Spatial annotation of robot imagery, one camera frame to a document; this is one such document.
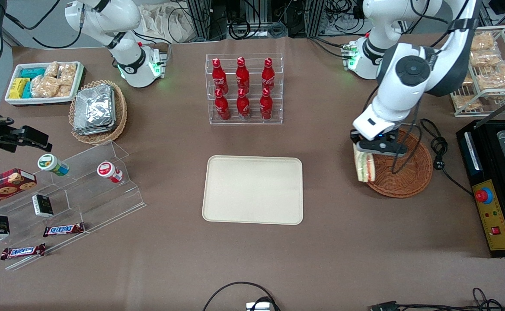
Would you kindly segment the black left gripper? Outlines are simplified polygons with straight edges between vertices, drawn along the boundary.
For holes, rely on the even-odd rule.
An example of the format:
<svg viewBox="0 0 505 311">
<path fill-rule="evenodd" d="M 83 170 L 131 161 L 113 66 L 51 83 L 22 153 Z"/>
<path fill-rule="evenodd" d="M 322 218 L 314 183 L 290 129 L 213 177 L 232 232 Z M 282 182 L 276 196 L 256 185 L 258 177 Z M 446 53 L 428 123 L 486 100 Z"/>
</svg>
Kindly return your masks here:
<svg viewBox="0 0 505 311">
<path fill-rule="evenodd" d="M 350 138 L 354 150 L 403 150 L 398 142 L 399 130 L 377 134 L 373 140 L 364 138 L 358 130 L 351 130 Z"/>
</svg>

